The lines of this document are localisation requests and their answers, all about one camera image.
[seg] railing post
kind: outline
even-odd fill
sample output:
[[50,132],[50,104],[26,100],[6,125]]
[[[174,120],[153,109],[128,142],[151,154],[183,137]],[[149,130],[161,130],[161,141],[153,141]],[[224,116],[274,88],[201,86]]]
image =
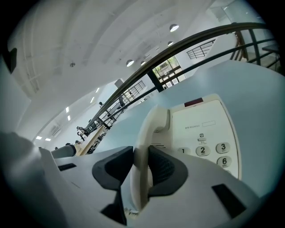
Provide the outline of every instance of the railing post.
[[[135,90],[138,92],[138,90],[135,88]],[[138,92],[138,94],[139,94],[139,92]]]
[[202,51],[203,55],[204,55],[204,56],[206,56],[206,55],[205,55],[205,53],[204,53],[204,51],[203,51],[203,49],[201,48],[201,46],[200,46],[200,49],[201,49],[201,51]]
[[256,63],[257,65],[261,65],[260,62],[260,55],[259,55],[259,50],[258,50],[258,45],[257,45],[257,40],[255,38],[254,32],[252,29],[249,29],[249,34],[251,36],[252,42],[253,42],[253,46],[254,46],[254,51],[255,51],[255,55],[256,55]]
[[153,73],[152,70],[150,70],[147,75],[150,77],[152,83],[154,84],[154,86],[156,87],[156,89],[159,91],[159,92],[162,92],[163,91],[163,87],[162,87],[162,84],[160,83],[160,81],[158,80],[158,78],[156,77],[155,73]]
[[[194,52],[194,50],[192,51],[193,53],[194,53],[194,55],[195,55],[195,52]],[[197,58],[197,56],[195,55],[195,58]]]
[[110,127],[105,124],[99,117],[97,118],[97,120],[99,120],[108,130],[110,130]]

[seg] glass panel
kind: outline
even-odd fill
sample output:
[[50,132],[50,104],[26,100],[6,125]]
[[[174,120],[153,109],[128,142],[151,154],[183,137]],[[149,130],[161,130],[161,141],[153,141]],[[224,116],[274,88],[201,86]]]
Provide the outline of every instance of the glass panel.
[[179,80],[179,81],[183,81],[183,80],[185,80],[185,79],[186,79],[186,77],[185,77],[184,74],[182,74],[181,76],[178,77],[178,80]]
[[164,61],[162,64],[155,68],[160,76],[167,74],[168,71],[172,70],[172,67],[169,65],[168,61]]
[[172,80],[172,82],[173,82],[173,84],[175,85],[175,84],[178,83],[178,80],[177,80],[176,78],[174,78],[174,79]]
[[168,87],[172,87],[171,82],[166,83],[166,85],[167,85]]
[[175,56],[170,57],[168,59],[168,61],[169,61],[170,65],[172,66],[172,68],[175,68],[175,67],[179,66],[179,63],[178,63],[178,61],[177,61]]
[[178,73],[178,72],[180,72],[180,71],[182,71],[181,68],[180,68],[180,69],[177,69],[177,70],[175,71],[175,73]]
[[157,78],[160,78],[159,73],[157,73],[157,71],[156,71],[155,69],[153,69],[152,71],[153,71],[153,73],[155,73],[155,75],[156,75]]

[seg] number button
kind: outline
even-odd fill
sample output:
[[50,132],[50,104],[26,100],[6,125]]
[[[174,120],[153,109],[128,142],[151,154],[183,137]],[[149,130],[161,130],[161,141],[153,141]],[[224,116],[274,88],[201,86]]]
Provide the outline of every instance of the number button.
[[196,148],[196,154],[198,156],[207,156],[211,152],[210,148],[208,146],[202,146]]
[[230,147],[230,144],[228,142],[222,142],[216,146],[216,151],[219,154],[224,154],[224,153],[228,153],[230,151],[230,148],[231,147]]
[[217,160],[217,164],[222,168],[229,167],[232,163],[232,159],[229,156],[220,157]]
[[188,147],[180,147],[180,148],[178,148],[178,151],[183,153],[183,154],[187,154],[187,155],[190,154],[190,149]]

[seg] recessed light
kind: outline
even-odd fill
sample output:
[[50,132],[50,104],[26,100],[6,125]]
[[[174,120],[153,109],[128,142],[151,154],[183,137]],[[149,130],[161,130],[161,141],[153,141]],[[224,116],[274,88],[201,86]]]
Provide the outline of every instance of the recessed light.
[[172,25],[170,25],[170,27],[169,27],[169,29],[170,29],[170,32],[174,32],[176,29],[178,29],[179,28],[179,25],[177,25],[177,24],[172,24]]
[[134,63],[134,60],[128,60],[127,62],[126,62],[126,66],[127,67],[129,67],[130,65],[132,65]]

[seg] white wall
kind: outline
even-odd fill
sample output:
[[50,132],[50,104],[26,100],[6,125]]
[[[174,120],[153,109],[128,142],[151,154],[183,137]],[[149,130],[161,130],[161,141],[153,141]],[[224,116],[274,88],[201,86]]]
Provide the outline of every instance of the white wall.
[[222,26],[222,25],[231,24],[231,21],[229,20],[227,15],[224,15],[222,18],[219,18],[219,23]]
[[31,104],[20,122],[18,133],[29,140],[33,140],[47,122],[76,100],[98,87],[117,80],[120,75],[132,74],[125,66],[105,64],[101,66],[94,65],[92,72],[95,73],[90,77],[79,77],[88,74],[87,68],[90,67],[73,67],[67,69],[68,71],[73,70],[73,73],[50,75],[45,86],[32,98]]
[[76,140],[80,140],[80,136],[77,135],[77,126],[86,127],[88,121],[94,117],[99,111],[99,102],[105,103],[106,100],[116,91],[117,87],[111,82],[107,84],[101,92],[98,102],[85,110],[81,115],[72,120],[72,122],[64,129],[61,130],[60,134],[46,147],[48,150],[54,150],[55,147],[63,147],[66,143],[74,144]]
[[91,106],[87,111],[85,111],[80,117],[73,120],[67,128],[62,129],[61,133],[53,140],[46,149],[53,151],[55,147],[63,147],[66,143],[74,144],[76,140],[81,140],[80,136],[77,135],[77,126],[85,127],[88,121],[94,117],[94,115],[99,111],[100,106],[95,104]]
[[147,90],[150,90],[152,87],[154,87],[154,84],[152,83],[150,77],[146,74],[145,76],[143,76],[139,81],[143,81],[143,83],[145,84],[145,86],[147,87]]
[[0,131],[16,131],[30,102],[0,56]]
[[[245,0],[235,0],[224,11],[232,23],[233,22],[264,23],[260,15]],[[241,33],[243,35],[243,38],[246,44],[252,42],[252,39],[247,30],[242,31]],[[257,41],[273,38],[271,32],[265,29],[255,29],[254,34],[256,36]],[[266,51],[263,51],[262,47],[268,46],[270,44],[272,44],[272,42],[266,42],[266,43],[259,44],[258,47],[259,47],[260,53],[265,53]],[[253,46],[248,47],[247,51],[253,53],[254,47]]]
[[[211,29],[217,26],[221,26],[222,24],[216,19],[215,15],[211,12],[210,9],[208,9],[203,15],[200,15],[198,20],[195,22],[195,27],[190,27],[189,30],[186,32],[186,36],[191,36],[193,34],[199,33],[201,31],[207,30],[207,29]],[[206,43],[207,41],[203,41],[199,44],[196,44],[180,53],[178,53],[176,55],[176,58],[181,66],[182,69],[186,69],[189,66],[194,65],[195,63],[203,60],[204,58],[199,58],[199,59],[193,59],[191,60],[187,54],[187,51],[200,46],[203,43]],[[222,35],[219,37],[216,37],[216,41],[213,44],[211,50],[209,51],[209,53],[207,54],[207,57],[209,56],[213,56],[215,54],[218,54],[220,52],[223,52],[225,50],[228,50],[230,48],[234,48],[236,45],[236,38],[233,34],[227,34],[227,35]],[[208,64],[202,65],[202,68],[208,68],[212,65],[216,65],[220,62],[223,62],[227,59],[230,58],[231,55],[227,55],[224,57],[221,57],[219,59],[213,60]],[[198,68],[191,70],[189,72],[187,72],[185,74],[186,77],[191,77],[196,71],[198,70]]]

